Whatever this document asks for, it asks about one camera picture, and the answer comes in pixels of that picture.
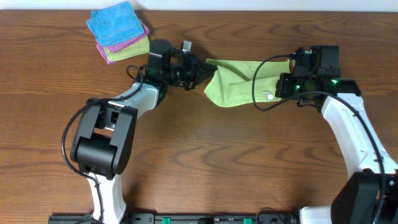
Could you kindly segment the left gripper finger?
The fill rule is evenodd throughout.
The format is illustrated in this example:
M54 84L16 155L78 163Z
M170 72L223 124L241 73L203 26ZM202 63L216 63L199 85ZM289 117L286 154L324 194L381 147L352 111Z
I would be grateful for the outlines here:
M217 71L217 66L202 60L197 62L197 78L208 78Z
M197 87L197 85L203 83L205 80L206 80L206 78L196 77L193 80L186 81L184 89L186 91L193 90L193 89L195 89Z

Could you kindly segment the light green microfiber cloth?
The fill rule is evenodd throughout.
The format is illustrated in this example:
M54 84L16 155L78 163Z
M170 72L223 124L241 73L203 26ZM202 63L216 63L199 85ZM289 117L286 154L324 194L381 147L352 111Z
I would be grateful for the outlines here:
M256 101L270 103L276 97L276 83L281 73L289 72L290 62L216 60L206 63L215 65L217 71L204 89L205 95L217 106L229 108Z

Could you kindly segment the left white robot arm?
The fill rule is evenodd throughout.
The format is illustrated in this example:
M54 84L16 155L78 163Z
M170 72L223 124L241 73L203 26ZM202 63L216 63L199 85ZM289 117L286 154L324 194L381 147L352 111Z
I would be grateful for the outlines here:
M70 155L63 158L90 184L95 206L90 223L121 223L125 216L121 174L131 156L137 120L162 102L169 86L192 90L216 69L187 50L151 52L148 63L136 68L130 89L114 98L90 98L72 116L61 148L66 151L68 130L79 119Z

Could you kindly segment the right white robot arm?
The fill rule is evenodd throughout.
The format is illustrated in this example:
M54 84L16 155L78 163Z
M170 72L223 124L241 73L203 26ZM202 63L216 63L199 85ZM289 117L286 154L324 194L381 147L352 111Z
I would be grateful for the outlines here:
M288 58L294 69L281 73L276 97L317 108L335 135L348 173L331 205L301 208L298 222L397 223L397 162L371 125L356 82L341 77L339 48L299 48Z

